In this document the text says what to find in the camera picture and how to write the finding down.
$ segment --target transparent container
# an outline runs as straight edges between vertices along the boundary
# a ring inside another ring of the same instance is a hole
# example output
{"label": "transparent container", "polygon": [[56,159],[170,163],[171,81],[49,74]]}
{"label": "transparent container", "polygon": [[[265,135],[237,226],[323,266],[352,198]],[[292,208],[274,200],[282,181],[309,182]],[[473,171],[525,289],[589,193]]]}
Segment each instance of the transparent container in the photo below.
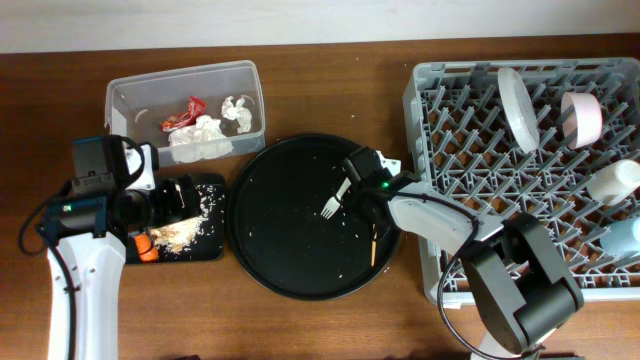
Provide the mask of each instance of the transparent container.
{"label": "transparent container", "polygon": [[[250,98],[244,107],[251,111],[251,130],[238,134],[234,126],[237,122],[224,119],[221,106],[226,97],[233,96],[235,104],[242,95]],[[228,139],[169,147],[169,134],[161,130],[160,124],[173,114],[184,113],[190,96],[207,103],[206,114],[222,121],[221,130]],[[111,134],[127,136],[138,143],[149,142],[158,148],[161,167],[260,151],[265,146],[265,116],[258,70],[253,62],[245,60],[113,80],[107,87],[107,125]],[[203,151],[229,141],[231,152]]]}

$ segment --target white tissue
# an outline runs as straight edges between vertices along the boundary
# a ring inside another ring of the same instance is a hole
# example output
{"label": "white tissue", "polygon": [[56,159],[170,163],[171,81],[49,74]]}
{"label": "white tissue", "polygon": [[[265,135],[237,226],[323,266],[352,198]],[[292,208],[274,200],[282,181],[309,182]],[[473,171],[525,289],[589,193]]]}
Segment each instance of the white tissue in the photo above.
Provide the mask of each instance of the white tissue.
{"label": "white tissue", "polygon": [[233,100],[233,96],[229,96],[224,99],[224,102],[222,103],[222,116],[229,120],[238,120],[238,124],[240,125],[238,128],[238,134],[249,132],[249,130],[251,130],[252,116],[251,111],[243,107],[244,97],[238,99],[235,106],[231,100]]}
{"label": "white tissue", "polygon": [[176,162],[189,163],[200,159],[215,159],[233,151],[231,141],[216,141],[212,144],[200,146],[178,146],[212,140],[227,139],[220,131],[220,120],[212,119],[209,115],[202,115],[196,119],[196,124],[185,126],[169,134],[171,155]]}

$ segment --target wooden table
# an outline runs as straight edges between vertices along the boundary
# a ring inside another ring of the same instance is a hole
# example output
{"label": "wooden table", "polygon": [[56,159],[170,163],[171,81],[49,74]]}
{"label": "wooden table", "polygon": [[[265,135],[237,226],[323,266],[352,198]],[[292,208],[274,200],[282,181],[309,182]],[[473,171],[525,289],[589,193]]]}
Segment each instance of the wooden table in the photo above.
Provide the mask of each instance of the wooden table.
{"label": "wooden table", "polygon": [[[16,235],[27,214],[72,175],[71,140],[105,133],[112,79],[250,59],[264,91],[268,143],[329,133],[408,162],[401,97],[417,63],[611,56],[640,57],[640,35],[0,55],[0,358],[46,356],[49,268],[44,255],[21,255]],[[216,171],[232,183],[251,156],[163,172]],[[37,243],[31,233],[28,244]],[[125,267],[121,359],[444,359],[465,350],[422,293],[413,237],[373,283],[325,302],[270,292],[225,251],[218,262]],[[475,308],[450,313],[479,344],[485,330]],[[635,358],[639,336],[638,303],[591,303],[545,345],[591,359]]]}

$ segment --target white plastic fork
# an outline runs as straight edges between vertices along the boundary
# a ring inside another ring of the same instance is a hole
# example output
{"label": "white plastic fork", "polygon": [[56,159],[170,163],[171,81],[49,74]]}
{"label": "white plastic fork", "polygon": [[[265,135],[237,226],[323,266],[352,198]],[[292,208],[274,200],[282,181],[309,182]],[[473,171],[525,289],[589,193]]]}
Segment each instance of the white plastic fork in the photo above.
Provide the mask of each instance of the white plastic fork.
{"label": "white plastic fork", "polygon": [[338,209],[340,209],[340,201],[342,200],[342,195],[344,195],[349,186],[351,186],[351,181],[349,181],[349,178],[347,177],[346,179],[344,179],[342,185],[340,185],[340,189],[338,189],[336,195],[327,200],[327,203],[324,205],[324,209],[322,209],[320,216],[325,219],[329,219],[333,216],[333,214],[336,213],[336,211],[338,211]]}

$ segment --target dish rack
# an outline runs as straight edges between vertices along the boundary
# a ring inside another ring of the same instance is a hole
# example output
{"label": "dish rack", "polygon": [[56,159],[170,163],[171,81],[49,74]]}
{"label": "dish rack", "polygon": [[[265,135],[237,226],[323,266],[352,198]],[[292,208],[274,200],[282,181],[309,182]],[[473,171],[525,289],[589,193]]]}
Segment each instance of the dish rack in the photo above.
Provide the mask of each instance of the dish rack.
{"label": "dish rack", "polygon": [[[540,147],[524,153],[506,122],[497,72],[511,67],[531,96]],[[565,92],[591,93],[603,114],[603,135],[569,149],[556,127]],[[415,170],[433,189],[483,214],[527,211],[540,219],[582,288],[585,300],[640,299],[640,257],[606,254],[598,239],[607,224],[640,216],[640,192],[606,207],[586,185],[621,159],[640,158],[640,62],[632,58],[423,63],[403,95],[407,144]],[[424,290],[435,303],[449,257],[420,238]],[[508,268],[513,278],[527,264]],[[446,283],[449,307],[473,304],[462,266]]]}

